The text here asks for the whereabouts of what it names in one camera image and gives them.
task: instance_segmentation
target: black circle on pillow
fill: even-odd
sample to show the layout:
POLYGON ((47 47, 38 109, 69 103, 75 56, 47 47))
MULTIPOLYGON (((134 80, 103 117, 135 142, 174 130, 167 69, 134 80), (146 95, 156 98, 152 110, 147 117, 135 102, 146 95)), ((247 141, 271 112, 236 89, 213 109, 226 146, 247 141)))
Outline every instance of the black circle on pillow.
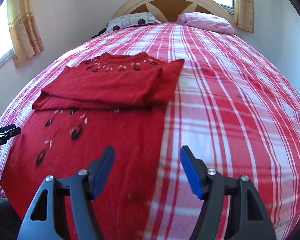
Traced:
POLYGON ((120 30, 120 26, 118 26, 118 25, 113 26, 112 30, 113 30, 113 31, 120 30))
POLYGON ((138 25, 139 26, 142 26, 142 25, 145 25, 145 24, 146 24, 146 21, 144 19, 138 20, 138 25))

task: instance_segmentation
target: pillow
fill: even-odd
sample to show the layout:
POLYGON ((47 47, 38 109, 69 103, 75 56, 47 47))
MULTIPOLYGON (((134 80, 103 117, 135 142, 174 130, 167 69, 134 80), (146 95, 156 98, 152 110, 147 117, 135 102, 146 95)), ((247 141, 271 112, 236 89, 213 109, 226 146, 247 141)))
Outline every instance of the pillow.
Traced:
POLYGON ((234 28, 226 19, 207 13, 185 13, 178 15, 177 23, 206 31, 234 35, 234 28))
POLYGON ((125 29, 133 26, 144 26, 149 24, 161 24, 151 13, 132 13, 112 19, 106 33, 125 29))

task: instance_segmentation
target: bed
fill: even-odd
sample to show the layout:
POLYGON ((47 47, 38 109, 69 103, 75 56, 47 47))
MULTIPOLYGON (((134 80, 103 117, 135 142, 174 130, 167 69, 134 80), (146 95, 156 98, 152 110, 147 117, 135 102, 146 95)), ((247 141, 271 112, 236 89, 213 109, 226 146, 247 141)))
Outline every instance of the bed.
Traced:
MULTIPOLYGON (((147 52, 160 60, 185 59, 164 123, 159 167, 150 213, 140 239, 189 239, 202 202, 191 192, 179 149, 229 177, 247 174, 258 190, 278 239, 300 220, 300 97, 260 53, 236 36, 175 23, 182 12, 205 12, 232 22, 212 0, 130 0, 114 17, 154 14, 162 25, 103 34, 67 52, 31 80, 10 103, 0 126, 21 128, 40 90, 66 67, 104 52, 147 52)), ((9 161, 11 139, 0 149, 0 177, 9 161)), ((5 196, 0 185, 0 195, 5 196)), ((225 199, 217 239, 223 239, 230 201, 225 199)))

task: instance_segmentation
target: yellow curtain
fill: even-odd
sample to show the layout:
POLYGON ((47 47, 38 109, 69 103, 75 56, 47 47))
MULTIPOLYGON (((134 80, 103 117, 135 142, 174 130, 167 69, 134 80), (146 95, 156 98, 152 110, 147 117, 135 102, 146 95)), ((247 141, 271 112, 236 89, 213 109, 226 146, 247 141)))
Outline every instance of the yellow curtain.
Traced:
POLYGON ((7 0, 9 32, 16 67, 44 50, 30 0, 7 0))
POLYGON ((238 28, 253 33, 254 4, 253 0, 235 0, 234 23, 238 28))

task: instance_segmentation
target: arched headboard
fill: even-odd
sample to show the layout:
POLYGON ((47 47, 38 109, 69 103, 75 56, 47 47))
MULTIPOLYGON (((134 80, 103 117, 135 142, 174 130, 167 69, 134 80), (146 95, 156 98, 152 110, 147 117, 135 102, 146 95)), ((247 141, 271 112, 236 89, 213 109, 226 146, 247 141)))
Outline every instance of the arched headboard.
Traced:
POLYGON ((138 12, 150 12, 161 22, 175 22, 179 14, 187 12, 210 13, 228 20, 235 34, 241 36, 232 16, 213 0, 129 0, 113 17, 138 12))

